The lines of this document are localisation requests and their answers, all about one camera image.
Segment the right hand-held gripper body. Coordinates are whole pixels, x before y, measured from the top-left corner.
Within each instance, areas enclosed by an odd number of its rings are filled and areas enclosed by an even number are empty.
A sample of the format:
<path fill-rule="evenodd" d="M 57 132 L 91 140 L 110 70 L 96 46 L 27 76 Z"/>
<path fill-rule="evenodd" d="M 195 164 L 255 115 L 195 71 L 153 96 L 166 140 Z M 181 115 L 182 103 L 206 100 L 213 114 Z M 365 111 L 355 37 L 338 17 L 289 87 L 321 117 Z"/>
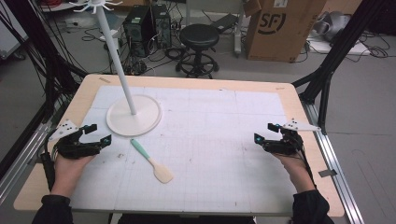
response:
<path fill-rule="evenodd" d="M 320 131 L 318 126 L 300 122 L 296 119 L 291 119 L 281 126 L 285 129 L 285 132 L 281 134 L 282 138 L 280 140 L 267 140 L 268 143 L 262 146 L 265 151 L 281 155 L 292 155 L 297 151 L 301 151 L 304 147 L 303 138 L 298 134 L 299 131 Z"/>

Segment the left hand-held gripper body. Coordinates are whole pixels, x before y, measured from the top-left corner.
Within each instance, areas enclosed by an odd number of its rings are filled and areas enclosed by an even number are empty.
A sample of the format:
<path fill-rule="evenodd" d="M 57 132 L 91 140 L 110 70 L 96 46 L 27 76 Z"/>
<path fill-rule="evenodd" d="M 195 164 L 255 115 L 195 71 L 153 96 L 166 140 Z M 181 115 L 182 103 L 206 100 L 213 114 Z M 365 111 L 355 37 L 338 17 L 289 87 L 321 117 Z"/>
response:
<path fill-rule="evenodd" d="M 100 150 L 89 147 L 89 143 L 81 143 L 77 139 L 76 132 L 79 128 L 70 119 L 66 119 L 49 136 L 50 141 L 57 141 L 54 149 L 64 158 L 76 160 L 100 153 Z"/>

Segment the white hook stand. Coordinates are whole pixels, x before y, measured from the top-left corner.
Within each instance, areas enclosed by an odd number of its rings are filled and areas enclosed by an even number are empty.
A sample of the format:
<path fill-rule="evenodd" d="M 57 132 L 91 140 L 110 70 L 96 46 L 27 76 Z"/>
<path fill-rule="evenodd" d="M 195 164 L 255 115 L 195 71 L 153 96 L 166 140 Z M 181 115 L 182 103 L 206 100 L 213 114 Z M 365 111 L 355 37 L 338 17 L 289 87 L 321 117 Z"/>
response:
<path fill-rule="evenodd" d="M 97 17 L 124 92 L 124 97 L 107 110 L 107 126 L 114 133 L 123 136 L 136 137 L 149 133 L 161 121 L 162 110 L 160 104 L 152 97 L 142 94 L 132 95 L 130 92 L 105 15 L 106 10 L 110 11 L 109 6 L 117 6 L 118 3 L 108 0 L 86 0 L 83 3 L 71 3 L 71 5 L 80 7 L 76 9 L 76 12 L 91 8 L 92 13 Z"/>

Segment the green handled spatula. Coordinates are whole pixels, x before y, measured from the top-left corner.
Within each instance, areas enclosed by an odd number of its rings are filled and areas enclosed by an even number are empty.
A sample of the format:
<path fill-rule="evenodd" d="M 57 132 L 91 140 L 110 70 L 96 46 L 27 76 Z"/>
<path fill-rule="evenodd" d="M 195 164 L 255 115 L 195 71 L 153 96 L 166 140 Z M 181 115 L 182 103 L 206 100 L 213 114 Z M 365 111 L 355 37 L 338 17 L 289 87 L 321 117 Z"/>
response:
<path fill-rule="evenodd" d="M 154 176 L 161 183 L 169 183 L 174 178 L 172 172 L 165 165 L 152 159 L 147 151 L 135 139 L 131 140 L 131 144 L 151 164 Z"/>

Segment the person's left hand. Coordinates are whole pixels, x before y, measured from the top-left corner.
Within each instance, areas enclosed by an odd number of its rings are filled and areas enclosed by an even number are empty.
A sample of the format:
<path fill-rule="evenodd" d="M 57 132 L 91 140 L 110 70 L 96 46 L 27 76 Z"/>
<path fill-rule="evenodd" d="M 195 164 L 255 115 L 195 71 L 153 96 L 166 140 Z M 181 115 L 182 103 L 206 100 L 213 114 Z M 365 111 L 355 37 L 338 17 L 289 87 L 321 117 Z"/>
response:
<path fill-rule="evenodd" d="M 85 166 L 93 159 L 94 156 L 89 156 L 72 160 L 58 155 L 55 162 L 55 182 L 51 193 L 69 197 L 73 193 Z"/>

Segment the person's right hand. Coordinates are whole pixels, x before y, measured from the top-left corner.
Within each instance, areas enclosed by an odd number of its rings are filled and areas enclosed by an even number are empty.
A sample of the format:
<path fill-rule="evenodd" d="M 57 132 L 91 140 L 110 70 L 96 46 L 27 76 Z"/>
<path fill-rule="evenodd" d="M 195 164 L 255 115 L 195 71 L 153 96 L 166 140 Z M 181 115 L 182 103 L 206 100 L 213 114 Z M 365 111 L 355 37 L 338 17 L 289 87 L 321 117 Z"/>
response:
<path fill-rule="evenodd" d="M 315 188 L 308 174 L 303 160 L 298 154 L 281 155 L 275 154 L 290 176 L 290 181 L 298 193 L 313 190 Z"/>

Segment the white grid mat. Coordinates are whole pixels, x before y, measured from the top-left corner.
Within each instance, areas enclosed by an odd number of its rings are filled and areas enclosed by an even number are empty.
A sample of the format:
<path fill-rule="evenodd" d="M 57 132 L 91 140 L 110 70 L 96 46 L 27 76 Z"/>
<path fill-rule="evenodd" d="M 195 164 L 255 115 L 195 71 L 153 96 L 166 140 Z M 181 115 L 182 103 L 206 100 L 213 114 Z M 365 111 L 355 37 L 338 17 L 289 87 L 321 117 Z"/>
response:
<path fill-rule="evenodd" d="M 138 143 L 173 173 L 161 183 L 129 138 L 112 143 L 85 168 L 72 197 L 77 210 L 287 216 L 294 186 L 279 161 L 255 144 L 278 140 L 269 123 L 287 118 L 276 93 L 133 87 L 163 111 Z"/>

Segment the brown cardboard box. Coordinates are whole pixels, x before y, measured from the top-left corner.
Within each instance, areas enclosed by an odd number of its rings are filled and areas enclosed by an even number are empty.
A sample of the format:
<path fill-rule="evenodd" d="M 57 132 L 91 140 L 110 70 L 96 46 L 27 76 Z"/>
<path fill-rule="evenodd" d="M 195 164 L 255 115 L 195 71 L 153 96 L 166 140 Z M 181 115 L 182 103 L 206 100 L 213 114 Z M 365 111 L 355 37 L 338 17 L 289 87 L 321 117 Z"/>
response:
<path fill-rule="evenodd" d="M 327 0 L 246 0 L 247 59 L 295 62 Z"/>

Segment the black computer tower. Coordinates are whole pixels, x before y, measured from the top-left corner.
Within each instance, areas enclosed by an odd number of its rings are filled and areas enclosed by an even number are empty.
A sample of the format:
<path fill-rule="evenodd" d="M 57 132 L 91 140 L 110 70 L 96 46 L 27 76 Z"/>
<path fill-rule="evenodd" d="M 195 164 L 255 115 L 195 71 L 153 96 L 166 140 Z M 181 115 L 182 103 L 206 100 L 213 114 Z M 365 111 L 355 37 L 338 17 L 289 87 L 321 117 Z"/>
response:
<path fill-rule="evenodd" d="M 123 28 L 132 53 L 147 57 L 149 41 L 154 37 L 150 6 L 134 5 L 123 22 Z"/>
<path fill-rule="evenodd" d="M 160 49 L 170 48 L 172 46 L 171 19 L 166 5 L 153 5 L 151 11 L 157 37 L 157 46 Z"/>

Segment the black round stool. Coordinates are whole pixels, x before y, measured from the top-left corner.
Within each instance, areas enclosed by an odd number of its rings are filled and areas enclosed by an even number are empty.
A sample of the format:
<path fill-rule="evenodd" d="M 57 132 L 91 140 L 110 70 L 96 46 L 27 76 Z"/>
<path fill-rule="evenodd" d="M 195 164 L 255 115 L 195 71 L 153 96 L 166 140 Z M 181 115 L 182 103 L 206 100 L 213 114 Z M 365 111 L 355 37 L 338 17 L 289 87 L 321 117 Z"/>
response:
<path fill-rule="evenodd" d="M 184 27 L 179 33 L 181 43 L 186 50 L 192 49 L 193 53 L 182 56 L 176 65 L 176 71 L 183 71 L 186 77 L 208 76 L 212 79 L 212 72 L 219 71 L 218 63 L 205 50 L 212 49 L 219 42 L 219 32 L 208 24 L 191 24 Z"/>

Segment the grey plastic bag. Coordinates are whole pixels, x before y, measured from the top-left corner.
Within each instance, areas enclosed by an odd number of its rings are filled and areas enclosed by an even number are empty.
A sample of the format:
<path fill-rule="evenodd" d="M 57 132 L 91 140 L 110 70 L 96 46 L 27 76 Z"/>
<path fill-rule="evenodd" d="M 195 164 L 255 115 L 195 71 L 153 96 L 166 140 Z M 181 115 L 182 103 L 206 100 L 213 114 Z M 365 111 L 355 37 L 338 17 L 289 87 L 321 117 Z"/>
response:
<path fill-rule="evenodd" d="M 332 42 L 347 26 L 350 16 L 340 11 L 325 11 L 315 22 L 313 30 L 326 41 Z"/>

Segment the aluminium rail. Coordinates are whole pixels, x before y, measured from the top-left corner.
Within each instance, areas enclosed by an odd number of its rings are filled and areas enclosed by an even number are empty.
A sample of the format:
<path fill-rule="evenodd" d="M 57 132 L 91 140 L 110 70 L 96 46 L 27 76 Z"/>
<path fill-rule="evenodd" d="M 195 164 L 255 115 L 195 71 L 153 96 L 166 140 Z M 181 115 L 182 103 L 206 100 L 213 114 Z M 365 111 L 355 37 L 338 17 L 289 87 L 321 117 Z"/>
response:
<path fill-rule="evenodd" d="M 9 193 L 14 189 L 31 161 L 37 158 L 37 151 L 41 148 L 45 137 L 51 130 L 50 123 L 40 123 L 27 134 L 27 140 L 22 141 L 21 151 L 11 163 L 5 175 L 0 179 L 0 205 L 4 203 Z"/>
<path fill-rule="evenodd" d="M 343 217 L 347 224 L 364 224 L 329 136 L 321 131 L 302 131 L 301 136 L 318 190 L 330 204 L 329 216 Z M 320 177 L 318 172 L 327 169 L 337 175 Z"/>

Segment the black metal frame stand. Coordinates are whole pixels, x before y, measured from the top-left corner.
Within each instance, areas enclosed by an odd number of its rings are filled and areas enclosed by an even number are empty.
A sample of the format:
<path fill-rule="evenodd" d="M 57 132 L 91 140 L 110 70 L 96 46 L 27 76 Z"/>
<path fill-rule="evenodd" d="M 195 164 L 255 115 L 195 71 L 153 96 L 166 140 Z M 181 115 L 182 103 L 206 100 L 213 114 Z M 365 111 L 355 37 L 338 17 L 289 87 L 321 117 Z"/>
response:
<path fill-rule="evenodd" d="M 0 92 L 0 152 L 5 154 L 0 161 L 2 180 L 20 156 L 33 130 L 54 113 L 55 100 L 77 90 L 78 84 L 72 75 L 85 77 L 87 73 L 60 55 L 38 17 L 35 0 L 0 0 L 0 22 L 20 42 L 33 69 L 46 80 L 42 85 L 46 100 L 34 116 L 15 102 L 17 95 L 25 99 L 32 97 L 29 86 L 16 84 L 13 91 Z"/>
<path fill-rule="evenodd" d="M 313 105 L 320 95 L 317 124 L 323 134 L 327 133 L 326 117 L 332 76 L 365 28 L 387 2 L 388 0 L 362 0 L 318 69 L 292 82 L 295 88 L 307 84 L 305 90 L 299 94 L 300 100 L 306 105 Z"/>

